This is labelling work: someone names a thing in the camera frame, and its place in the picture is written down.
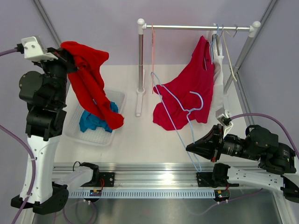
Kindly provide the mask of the light blue wire hanger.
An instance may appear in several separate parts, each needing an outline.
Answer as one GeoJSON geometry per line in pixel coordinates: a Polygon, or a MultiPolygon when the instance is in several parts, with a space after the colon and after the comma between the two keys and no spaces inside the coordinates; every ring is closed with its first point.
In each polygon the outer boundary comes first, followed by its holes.
{"type": "Polygon", "coordinates": [[[197,92],[190,91],[189,93],[199,100],[199,107],[185,109],[179,97],[172,93],[165,84],[161,83],[158,75],[155,72],[152,71],[150,73],[150,77],[152,81],[153,92],[155,92],[160,98],[160,103],[156,105],[156,108],[153,112],[153,122],[160,125],[167,131],[175,131],[183,148],[186,149],[187,145],[179,133],[179,130],[181,130],[184,126],[189,125],[192,143],[195,142],[194,128],[191,123],[192,113],[203,110],[203,97],[197,92]]]}

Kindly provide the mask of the crimson t shirt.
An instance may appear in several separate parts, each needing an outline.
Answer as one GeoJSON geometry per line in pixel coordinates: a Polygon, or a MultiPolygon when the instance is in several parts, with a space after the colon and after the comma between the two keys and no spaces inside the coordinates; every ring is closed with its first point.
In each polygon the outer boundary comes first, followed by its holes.
{"type": "Polygon", "coordinates": [[[189,92],[199,93],[204,100],[203,110],[193,112],[192,120],[207,123],[213,97],[214,65],[210,56],[210,44],[205,37],[200,37],[186,67],[176,78],[165,85],[179,97],[185,109],[199,107],[199,100],[189,92]]]}

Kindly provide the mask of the pink wire hanger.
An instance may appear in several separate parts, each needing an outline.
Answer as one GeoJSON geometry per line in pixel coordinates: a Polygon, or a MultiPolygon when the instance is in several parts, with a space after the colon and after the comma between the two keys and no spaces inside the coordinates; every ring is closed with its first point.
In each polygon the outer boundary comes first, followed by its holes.
{"type": "Polygon", "coordinates": [[[153,28],[153,26],[154,26],[154,24],[152,23],[151,24],[152,25],[152,27],[151,27],[151,34],[152,34],[152,57],[151,57],[151,59],[152,59],[152,65],[151,65],[151,75],[150,75],[150,77],[151,77],[151,80],[152,80],[152,87],[151,87],[151,90],[152,90],[152,94],[154,93],[154,91],[153,91],[153,88],[154,88],[154,76],[153,76],[153,73],[154,73],[154,66],[155,66],[155,30],[154,30],[154,28],[153,28]]]}

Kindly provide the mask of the red t shirt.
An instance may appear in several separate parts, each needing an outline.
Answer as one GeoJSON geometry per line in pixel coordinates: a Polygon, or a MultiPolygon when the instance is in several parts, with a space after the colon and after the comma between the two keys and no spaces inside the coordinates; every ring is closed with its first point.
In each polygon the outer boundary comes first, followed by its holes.
{"type": "Polygon", "coordinates": [[[100,74],[100,67],[109,59],[109,53],[74,41],[65,41],[60,47],[71,53],[78,67],[78,71],[68,74],[77,99],[87,99],[89,96],[93,99],[104,97],[105,83],[100,74]]]}

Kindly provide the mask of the blue t shirt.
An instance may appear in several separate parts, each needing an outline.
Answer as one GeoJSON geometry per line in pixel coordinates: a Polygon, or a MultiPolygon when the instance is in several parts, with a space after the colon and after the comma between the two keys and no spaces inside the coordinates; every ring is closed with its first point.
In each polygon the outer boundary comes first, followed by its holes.
{"type": "Polygon", "coordinates": [[[112,110],[111,102],[106,97],[78,98],[80,105],[84,108],[81,115],[79,127],[82,132],[88,128],[96,130],[102,127],[106,132],[112,132],[123,125],[123,116],[112,110]]]}

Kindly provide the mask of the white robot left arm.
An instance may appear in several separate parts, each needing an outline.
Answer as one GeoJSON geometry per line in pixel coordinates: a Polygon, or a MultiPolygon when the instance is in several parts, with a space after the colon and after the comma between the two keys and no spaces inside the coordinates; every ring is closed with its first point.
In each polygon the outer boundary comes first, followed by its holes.
{"type": "Polygon", "coordinates": [[[67,76],[78,69],[65,49],[43,50],[37,44],[18,44],[16,50],[41,67],[43,73],[29,71],[19,81],[19,97],[28,108],[25,128],[28,163],[23,189],[11,200],[11,205],[47,215],[62,210],[69,194],[79,187],[96,186],[100,172],[97,165],[83,162],[60,180],[52,180],[54,157],[66,117],[67,76]]]}

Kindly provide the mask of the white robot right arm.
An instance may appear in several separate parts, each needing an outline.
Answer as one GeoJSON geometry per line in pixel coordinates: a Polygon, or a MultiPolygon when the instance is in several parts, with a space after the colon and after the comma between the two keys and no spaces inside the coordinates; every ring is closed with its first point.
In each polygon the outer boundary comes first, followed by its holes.
{"type": "Polygon", "coordinates": [[[201,139],[189,144],[187,152],[214,163],[212,172],[197,173],[200,187],[255,186],[280,192],[286,200],[299,201],[299,160],[295,151],[278,141],[278,135],[259,125],[250,125],[244,139],[228,134],[221,125],[214,125],[201,139]],[[221,155],[256,161],[263,172],[245,171],[219,163],[221,155]]]}

